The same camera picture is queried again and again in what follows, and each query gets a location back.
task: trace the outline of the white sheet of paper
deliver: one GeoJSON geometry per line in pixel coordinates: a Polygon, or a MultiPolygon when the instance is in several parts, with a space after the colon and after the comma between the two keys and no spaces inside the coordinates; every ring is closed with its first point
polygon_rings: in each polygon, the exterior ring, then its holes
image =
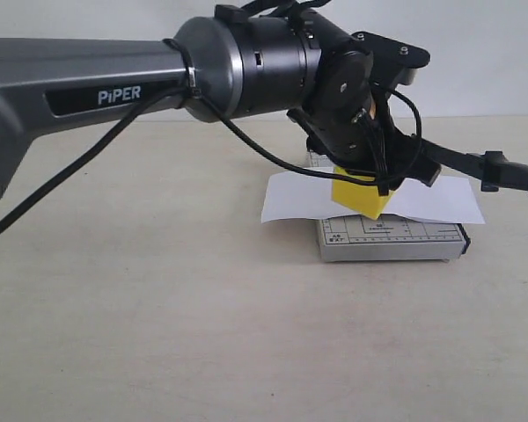
{"type": "MultiPolygon", "coordinates": [[[[332,167],[313,168],[333,172],[332,167]]],[[[332,201],[333,181],[302,176],[291,171],[275,174],[268,183],[262,222],[306,219],[325,220],[358,215],[332,201]]],[[[387,204],[384,214],[420,222],[485,224],[467,178],[441,176],[432,187],[406,179],[387,204]]]]}

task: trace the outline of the yellow block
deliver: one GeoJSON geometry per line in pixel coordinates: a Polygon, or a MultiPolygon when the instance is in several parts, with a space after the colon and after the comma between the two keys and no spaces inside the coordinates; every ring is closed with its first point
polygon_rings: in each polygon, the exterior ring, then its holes
{"type": "MultiPolygon", "coordinates": [[[[374,180],[374,178],[349,175],[340,167],[335,167],[334,173],[367,182],[374,180]]],[[[379,196],[379,190],[375,186],[359,186],[340,180],[333,181],[333,201],[365,215],[371,220],[377,220],[383,214],[385,206],[393,194],[394,192],[391,191],[389,196],[379,196]]]]}

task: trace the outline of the table surface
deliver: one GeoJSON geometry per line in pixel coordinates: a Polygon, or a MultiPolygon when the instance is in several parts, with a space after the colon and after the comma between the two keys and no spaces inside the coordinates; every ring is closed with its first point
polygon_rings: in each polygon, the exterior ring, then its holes
{"type": "MultiPolygon", "coordinates": [[[[241,125],[304,163],[295,125],[241,125]]],[[[528,117],[425,126],[528,164],[528,117]]],[[[39,139],[0,217],[107,128],[39,139]]],[[[260,224],[278,171],[139,122],[5,233],[0,421],[528,421],[528,195],[477,192],[461,260],[333,265],[313,222],[260,224]]]]}

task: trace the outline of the gray platform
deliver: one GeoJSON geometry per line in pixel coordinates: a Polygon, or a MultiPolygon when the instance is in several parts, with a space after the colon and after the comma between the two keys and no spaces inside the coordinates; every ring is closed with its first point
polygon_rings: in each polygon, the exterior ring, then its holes
{"type": "MultiPolygon", "coordinates": [[[[332,163],[325,156],[309,155],[312,167],[332,163]]],[[[469,237],[458,224],[414,222],[397,215],[377,221],[363,216],[317,222],[321,256],[326,262],[450,260],[461,258],[469,237]]]]}

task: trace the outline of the white wall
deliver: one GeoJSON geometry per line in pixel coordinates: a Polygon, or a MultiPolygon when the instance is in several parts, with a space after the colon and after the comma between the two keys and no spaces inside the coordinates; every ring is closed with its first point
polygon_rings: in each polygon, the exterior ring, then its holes
{"type": "MultiPolygon", "coordinates": [[[[0,36],[160,40],[216,3],[246,2],[0,0],[0,36]]],[[[349,32],[430,51],[432,63],[403,88],[425,116],[528,114],[528,0],[333,0],[323,13],[349,32]]]]}

